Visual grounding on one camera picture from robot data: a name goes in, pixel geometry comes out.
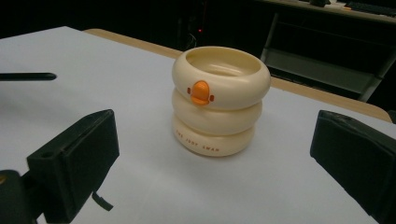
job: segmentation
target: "white tabletop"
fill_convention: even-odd
[[[113,109],[120,156],[73,223],[376,223],[309,156],[320,109],[396,138],[396,126],[272,88],[249,147],[207,158],[173,136],[173,59],[67,27],[0,40],[0,73],[53,81],[0,82],[0,170],[93,112]],[[43,217],[39,223],[45,223]]]

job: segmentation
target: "cream-colored cup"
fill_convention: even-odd
[[[219,157],[248,145],[271,85],[262,61],[238,49],[200,47],[175,60],[172,77],[173,129],[183,146]]]

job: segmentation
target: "dark background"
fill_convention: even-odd
[[[293,12],[288,13],[290,19],[296,21],[296,18],[292,17]],[[81,31],[100,28],[173,49],[186,50],[217,45],[241,49],[260,58],[273,16],[272,8],[248,0],[7,1],[3,3],[0,13],[0,38],[60,26]],[[313,23],[322,27],[331,28],[333,25],[326,24],[325,18],[322,20],[315,15],[306,17],[309,19],[310,16],[313,17],[311,20]],[[344,23],[344,21],[334,22],[338,22],[338,27]],[[395,29],[391,29],[384,41],[396,39],[396,35],[393,35]],[[359,26],[358,23],[356,30],[365,30],[365,27]],[[339,63],[345,61],[344,58],[334,56],[339,51],[332,53],[329,49],[324,53],[323,50],[315,52],[316,49],[320,49],[322,43],[333,40],[326,40],[321,36],[298,36],[287,29],[279,30],[278,33],[280,35],[277,36],[275,44],[280,48],[289,48],[323,60],[335,59]],[[312,46],[310,49],[298,49],[298,45],[293,46],[293,41],[288,38],[292,34],[294,41],[295,38],[299,38],[299,42],[308,41],[309,38],[306,37],[311,36],[312,39],[323,42],[309,43],[309,46]],[[380,49],[367,50],[377,55],[373,60],[383,60],[381,55],[386,54],[378,51]],[[361,49],[357,47],[351,52],[355,51],[356,55],[361,56]],[[350,63],[352,67],[359,64],[364,66],[378,64],[378,62],[371,63],[365,58],[355,59],[354,62],[356,65]],[[395,86],[396,65],[394,64],[368,103],[387,111],[396,110]]]

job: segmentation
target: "white table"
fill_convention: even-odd
[[[173,59],[67,27],[0,40],[0,73],[53,72],[40,82],[0,82],[0,170],[82,117],[116,116],[120,157],[73,223],[376,223],[309,156],[320,109],[396,138],[396,126],[271,88],[250,146],[231,157],[185,149],[171,129]],[[43,217],[39,223],[45,223]]]

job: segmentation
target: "stacked cup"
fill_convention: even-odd
[[[200,47],[176,59],[172,78],[173,129],[183,146],[213,157],[247,147],[271,85],[262,61],[237,49]]]

